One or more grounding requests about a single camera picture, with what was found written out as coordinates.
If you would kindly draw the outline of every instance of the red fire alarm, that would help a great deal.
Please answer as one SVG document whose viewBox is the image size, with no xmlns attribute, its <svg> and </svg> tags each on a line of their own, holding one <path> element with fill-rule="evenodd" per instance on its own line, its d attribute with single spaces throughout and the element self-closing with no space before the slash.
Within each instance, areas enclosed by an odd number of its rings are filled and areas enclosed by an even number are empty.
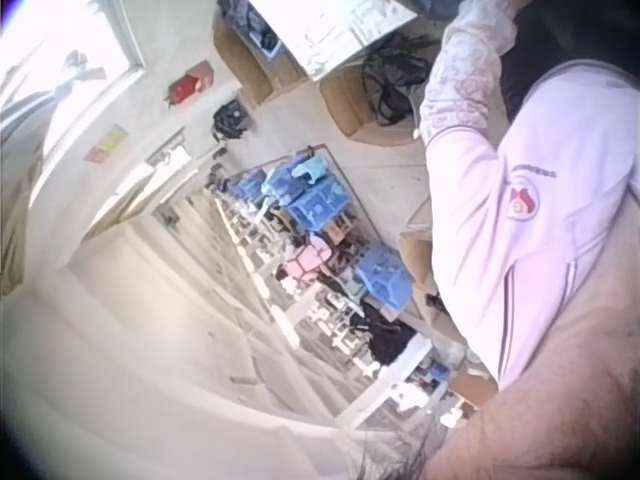
<svg viewBox="0 0 640 480">
<path fill-rule="evenodd" d="M 213 68 L 204 60 L 191 67 L 182 78 L 169 85 L 166 101 L 169 107 L 180 105 L 195 93 L 202 93 L 213 85 Z"/>
</svg>

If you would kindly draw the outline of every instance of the window frame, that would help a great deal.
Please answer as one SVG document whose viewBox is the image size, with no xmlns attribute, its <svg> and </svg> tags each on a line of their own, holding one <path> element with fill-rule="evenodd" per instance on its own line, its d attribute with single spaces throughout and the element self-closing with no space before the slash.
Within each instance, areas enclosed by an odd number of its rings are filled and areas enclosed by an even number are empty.
<svg viewBox="0 0 640 480">
<path fill-rule="evenodd" d="M 81 137 L 86 129 L 109 107 L 122 93 L 128 90 L 146 72 L 146 63 L 131 29 L 129 17 L 123 0 L 93 0 L 98 10 L 104 13 L 111 25 L 122 51 L 129 60 L 129 68 L 116 80 L 111 82 L 89 106 L 71 123 L 51 150 L 43 159 L 40 177 L 31 192 L 29 207 L 38 198 L 42 187 L 62 158 Z"/>
</svg>

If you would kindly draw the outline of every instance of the light blue cloth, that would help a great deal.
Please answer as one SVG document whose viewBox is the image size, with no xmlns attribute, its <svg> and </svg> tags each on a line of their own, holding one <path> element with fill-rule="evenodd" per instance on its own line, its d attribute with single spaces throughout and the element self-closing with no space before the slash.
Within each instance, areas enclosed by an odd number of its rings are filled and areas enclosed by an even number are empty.
<svg viewBox="0 0 640 480">
<path fill-rule="evenodd" d="M 308 173 L 311 176 L 309 183 L 314 185 L 319 178 L 326 175 L 329 164 L 321 155 L 314 155 L 309 160 L 302 162 L 296 168 L 291 171 L 293 178 L 298 178 Z"/>
</svg>

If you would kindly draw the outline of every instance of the window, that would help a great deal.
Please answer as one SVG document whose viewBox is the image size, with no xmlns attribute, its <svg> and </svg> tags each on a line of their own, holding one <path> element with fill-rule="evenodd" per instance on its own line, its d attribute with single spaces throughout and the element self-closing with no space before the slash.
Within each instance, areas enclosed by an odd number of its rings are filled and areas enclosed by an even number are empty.
<svg viewBox="0 0 640 480">
<path fill-rule="evenodd" d="M 74 52 L 87 69 L 103 74 L 76 82 L 57 107 L 44 141 L 41 182 L 86 126 L 140 77 L 142 59 L 121 0 L 25 0 L 0 43 L 3 106 L 64 83 L 70 71 L 65 60 Z"/>
<path fill-rule="evenodd" d="M 149 198 L 154 192 L 160 189 L 178 170 L 184 167 L 190 160 L 191 155 L 182 145 L 184 138 L 182 133 L 177 134 L 161 149 L 134 168 L 129 175 L 118 185 L 116 192 L 102 206 L 98 214 L 91 222 L 91 227 L 95 225 L 107 212 L 143 178 L 149 178 L 142 192 L 140 192 L 127 208 L 127 212 L 133 211 L 143 200 Z"/>
<path fill-rule="evenodd" d="M 173 187 L 171 190 L 169 190 L 169 193 L 167 193 L 164 197 L 162 197 L 162 200 L 160 200 L 160 203 L 162 204 L 162 203 L 165 203 L 167 200 L 169 200 L 173 196 L 173 194 L 176 193 L 189 180 L 191 180 L 195 176 L 195 174 L 198 173 L 198 171 L 199 170 L 196 168 L 195 170 L 192 170 L 191 172 L 189 172 L 187 176 L 183 178 L 180 183 L 178 183 L 178 185 Z"/>
<path fill-rule="evenodd" d="M 148 198 L 149 195 L 152 195 L 155 191 L 164 185 L 167 180 L 169 180 L 174 173 L 184 167 L 191 160 L 191 155 L 182 145 L 178 145 L 173 150 L 171 150 L 169 157 L 166 161 L 160 163 L 154 173 L 153 177 L 142 191 L 140 195 L 136 197 L 136 199 L 131 203 L 129 210 L 133 210 L 136 206 L 142 202 L 144 199 Z"/>
</svg>

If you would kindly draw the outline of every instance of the black bag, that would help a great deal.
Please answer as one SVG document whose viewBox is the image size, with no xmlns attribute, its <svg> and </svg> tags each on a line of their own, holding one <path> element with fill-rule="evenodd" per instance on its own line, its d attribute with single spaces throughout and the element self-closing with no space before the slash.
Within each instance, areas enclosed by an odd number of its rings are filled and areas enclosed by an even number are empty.
<svg viewBox="0 0 640 480">
<path fill-rule="evenodd" d="M 411 93 L 431 73 L 431 63 L 416 53 L 436 44 L 427 36 L 409 39 L 395 33 L 367 55 L 362 82 L 378 125 L 396 125 L 413 115 Z"/>
<path fill-rule="evenodd" d="M 229 140 L 241 138 L 251 118 L 238 100 L 232 100 L 213 114 L 213 130 Z"/>
</svg>

